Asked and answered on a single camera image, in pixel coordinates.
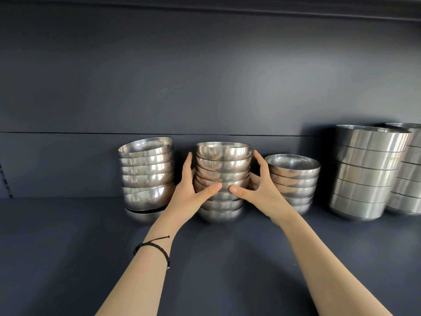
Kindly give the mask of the person's right hand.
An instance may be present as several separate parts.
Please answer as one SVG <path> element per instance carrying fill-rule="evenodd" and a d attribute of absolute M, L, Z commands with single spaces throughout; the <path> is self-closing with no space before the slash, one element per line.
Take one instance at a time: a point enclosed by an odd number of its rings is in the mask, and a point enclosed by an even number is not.
<path fill-rule="evenodd" d="M 266 160 L 257 150 L 253 151 L 253 156 L 260 166 L 260 186 L 257 189 L 257 199 L 248 202 L 281 227 L 284 222 L 291 220 L 298 213 L 284 199 L 272 182 Z"/>

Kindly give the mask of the person's left hand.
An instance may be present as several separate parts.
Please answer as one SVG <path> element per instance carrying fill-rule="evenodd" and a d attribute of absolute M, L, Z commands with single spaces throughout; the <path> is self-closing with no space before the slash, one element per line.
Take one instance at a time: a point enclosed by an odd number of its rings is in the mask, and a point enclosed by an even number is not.
<path fill-rule="evenodd" d="M 171 201 L 162 214 L 162 218 L 169 221 L 173 230 L 179 230 L 204 203 L 197 202 L 197 193 L 193 186 L 192 157 L 193 154 L 189 152 L 183 164 L 181 181 L 176 186 Z"/>

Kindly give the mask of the stack of small steel bowls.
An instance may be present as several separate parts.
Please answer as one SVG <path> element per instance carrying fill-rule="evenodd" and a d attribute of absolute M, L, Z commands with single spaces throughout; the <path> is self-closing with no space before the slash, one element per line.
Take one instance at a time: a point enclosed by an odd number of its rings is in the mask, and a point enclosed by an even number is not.
<path fill-rule="evenodd" d="M 219 182 L 222 188 L 200 206 L 198 215 L 208 223 L 223 224 L 237 220 L 244 200 L 229 191 L 232 185 L 247 187 L 250 178 L 252 147 L 238 142 L 200 142 L 196 144 L 193 178 L 195 192 Z"/>
<path fill-rule="evenodd" d="M 300 214 L 309 211 L 317 187 L 321 164 L 296 154 L 266 156 L 270 178 L 284 199 Z"/>
<path fill-rule="evenodd" d="M 141 224 L 153 224 L 175 191 L 175 143 L 171 137 L 151 137 L 118 148 L 126 214 Z"/>

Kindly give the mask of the person's left forearm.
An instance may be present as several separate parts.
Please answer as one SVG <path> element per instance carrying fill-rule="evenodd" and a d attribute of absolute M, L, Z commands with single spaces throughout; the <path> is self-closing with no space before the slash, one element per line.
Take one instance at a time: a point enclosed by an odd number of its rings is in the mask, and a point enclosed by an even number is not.
<path fill-rule="evenodd" d="M 157 316 L 175 235 L 162 216 L 95 316 Z"/>

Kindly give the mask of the person's right forearm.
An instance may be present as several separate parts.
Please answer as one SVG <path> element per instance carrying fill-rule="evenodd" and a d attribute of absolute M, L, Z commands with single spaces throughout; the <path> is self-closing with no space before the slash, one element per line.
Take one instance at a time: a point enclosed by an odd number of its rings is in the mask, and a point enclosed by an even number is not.
<path fill-rule="evenodd" d="M 286 235 L 319 316 L 393 316 L 292 207 L 268 215 Z"/>

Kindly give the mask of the stack of large steel bowls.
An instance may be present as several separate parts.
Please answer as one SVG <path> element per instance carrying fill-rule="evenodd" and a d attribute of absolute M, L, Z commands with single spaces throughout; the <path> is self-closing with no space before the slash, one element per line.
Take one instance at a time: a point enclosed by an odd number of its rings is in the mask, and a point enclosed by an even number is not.
<path fill-rule="evenodd" d="M 400 127 L 412 133 L 386 210 L 394 214 L 421 216 L 421 124 L 388 122 L 386 126 Z"/>
<path fill-rule="evenodd" d="M 401 127 L 336 125 L 331 212 L 354 221 L 380 218 L 411 136 Z"/>

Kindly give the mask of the black slotted shelf upright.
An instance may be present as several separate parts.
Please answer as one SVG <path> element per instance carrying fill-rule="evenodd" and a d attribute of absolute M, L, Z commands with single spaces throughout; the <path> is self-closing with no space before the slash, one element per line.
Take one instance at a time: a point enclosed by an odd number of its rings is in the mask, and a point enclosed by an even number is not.
<path fill-rule="evenodd" d="M 0 164 L 0 199 L 2 198 L 13 199 L 13 194 L 10 190 L 4 170 Z"/>

